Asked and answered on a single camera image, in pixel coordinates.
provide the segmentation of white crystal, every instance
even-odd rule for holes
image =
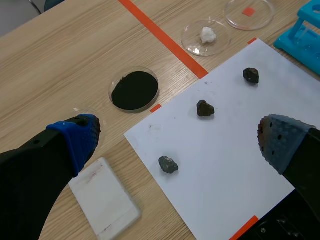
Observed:
[[[204,27],[200,34],[200,38],[203,44],[213,43],[216,40],[217,35],[210,27]]]

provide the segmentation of dark rock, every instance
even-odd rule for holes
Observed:
[[[159,158],[159,164],[162,169],[167,174],[172,174],[179,169],[178,165],[171,158],[167,156],[162,156]]]
[[[243,70],[243,77],[249,83],[258,84],[259,83],[259,72],[255,68],[246,68]]]
[[[199,117],[208,117],[215,114],[215,108],[205,100],[200,100],[196,105],[196,111]]]

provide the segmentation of wooden table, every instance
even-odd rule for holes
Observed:
[[[225,2],[133,1],[180,46],[184,26],[208,16],[223,19]],[[276,15],[270,25],[257,31],[229,26],[232,42],[226,51],[192,57],[211,72],[252,38],[271,46],[295,23],[299,8],[307,2],[273,0]],[[131,66],[149,68],[157,75],[160,96],[156,104],[166,104],[198,80],[117,0],[67,0],[4,36],[0,39],[1,151],[18,148],[48,124],[73,117],[77,114],[74,108],[90,110],[105,123],[105,139],[86,166],[107,158],[142,211],[141,219],[118,239],[195,239],[124,137],[151,113],[123,113],[109,99],[113,76]],[[40,239],[95,239],[68,186],[53,207]]]

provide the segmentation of black powder in petri dish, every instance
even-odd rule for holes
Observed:
[[[154,76],[135,71],[123,77],[115,86],[113,104],[123,110],[138,110],[148,105],[156,96],[159,84]]]

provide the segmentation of orange tape strip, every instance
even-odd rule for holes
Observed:
[[[208,72],[185,52],[175,41],[173,41],[164,31],[161,30],[147,15],[145,15],[130,0],[118,0],[129,10],[167,49],[169,49],[188,69],[190,69],[199,79],[202,79]]]
[[[248,44],[249,44],[249,45],[252,44],[255,40],[257,40],[256,37],[255,37],[255,38],[252,38],[250,41],[248,41]]]
[[[158,104],[157,106],[155,106],[154,108],[152,108],[150,110],[151,113],[154,113],[155,111],[157,111],[159,108],[161,108],[162,106],[160,104]]]
[[[258,221],[259,219],[257,218],[257,216],[253,216],[232,238],[230,238],[230,240],[237,240],[238,238],[240,238]]]

